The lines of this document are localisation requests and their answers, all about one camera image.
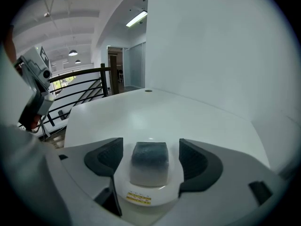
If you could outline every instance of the table surface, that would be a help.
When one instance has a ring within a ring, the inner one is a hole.
[[[118,94],[72,108],[64,147],[123,137],[124,148],[138,141],[179,145],[180,138],[249,154],[269,167],[251,122],[213,106],[151,89]]]

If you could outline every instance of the white ceiling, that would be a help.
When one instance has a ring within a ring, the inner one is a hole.
[[[79,53],[77,56],[88,57],[95,24],[107,2],[108,0],[28,0],[13,21],[17,56],[41,43],[52,63],[68,59],[68,53],[72,49]],[[44,17],[48,10],[51,16]],[[142,10],[147,10],[147,0],[128,8],[128,12],[120,16],[119,22],[125,26]]]

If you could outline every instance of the foam block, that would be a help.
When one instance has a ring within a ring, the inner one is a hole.
[[[140,186],[164,186],[168,177],[165,142],[137,142],[133,151],[130,182]]]

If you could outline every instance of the yellow label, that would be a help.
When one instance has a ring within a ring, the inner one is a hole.
[[[133,192],[128,192],[127,193],[127,199],[135,202],[139,202],[142,204],[151,204],[151,198],[143,195],[143,194],[138,194],[138,193],[133,193]]]

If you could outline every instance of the ceiling light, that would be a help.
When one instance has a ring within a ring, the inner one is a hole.
[[[75,56],[75,55],[77,55],[77,52],[75,50],[71,50],[69,56]]]
[[[127,23],[127,27],[132,26],[133,24],[139,22],[141,19],[143,19],[145,16],[147,16],[146,11],[142,11],[140,14],[138,14],[136,17],[134,17],[131,21]]]

